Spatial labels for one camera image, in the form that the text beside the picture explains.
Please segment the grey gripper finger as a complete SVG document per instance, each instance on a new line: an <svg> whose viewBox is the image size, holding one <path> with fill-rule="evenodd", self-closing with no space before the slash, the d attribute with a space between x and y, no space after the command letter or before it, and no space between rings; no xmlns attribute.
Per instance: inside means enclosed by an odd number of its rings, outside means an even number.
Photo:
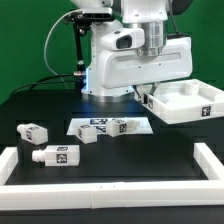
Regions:
<svg viewBox="0 0 224 224"><path fill-rule="evenodd" d="M133 89L134 89L135 93L137 94L138 99L142 99L143 94L142 94L141 90L139 89L139 87L137 85L134 85Z"/></svg>
<svg viewBox="0 0 224 224"><path fill-rule="evenodd" d="M158 87L158 83L153 83L149 94L154 96L154 93L155 93L157 87Z"/></svg>

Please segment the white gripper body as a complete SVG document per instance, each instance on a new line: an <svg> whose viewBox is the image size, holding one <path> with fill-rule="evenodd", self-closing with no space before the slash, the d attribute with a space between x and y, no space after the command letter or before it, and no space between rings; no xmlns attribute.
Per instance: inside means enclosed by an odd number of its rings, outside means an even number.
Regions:
<svg viewBox="0 0 224 224"><path fill-rule="evenodd" d="M99 83L107 89L189 77L193 69L191 38L168 40L157 56L140 57L135 50L104 50L98 69Z"/></svg>

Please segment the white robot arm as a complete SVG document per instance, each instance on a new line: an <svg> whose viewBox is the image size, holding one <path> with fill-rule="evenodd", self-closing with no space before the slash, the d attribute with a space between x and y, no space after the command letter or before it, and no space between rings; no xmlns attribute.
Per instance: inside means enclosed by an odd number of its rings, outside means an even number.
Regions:
<svg viewBox="0 0 224 224"><path fill-rule="evenodd" d="M193 0L71 0L78 37L92 31L91 63L82 94L121 101L136 86L184 78L192 72L191 38L169 34L167 21Z"/></svg>

